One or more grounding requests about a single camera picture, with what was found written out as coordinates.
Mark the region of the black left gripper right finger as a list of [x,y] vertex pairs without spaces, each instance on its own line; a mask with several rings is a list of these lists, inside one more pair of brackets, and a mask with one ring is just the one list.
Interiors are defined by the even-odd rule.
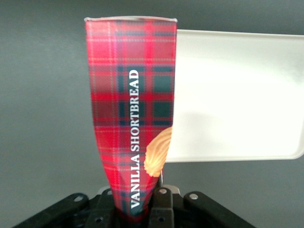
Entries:
[[174,228],[173,195],[168,188],[157,188],[153,192],[149,228]]

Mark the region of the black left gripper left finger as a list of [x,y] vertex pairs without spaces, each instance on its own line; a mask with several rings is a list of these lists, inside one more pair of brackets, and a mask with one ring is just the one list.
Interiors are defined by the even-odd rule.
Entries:
[[90,201],[86,228],[120,228],[120,221],[114,206],[110,189],[103,189]]

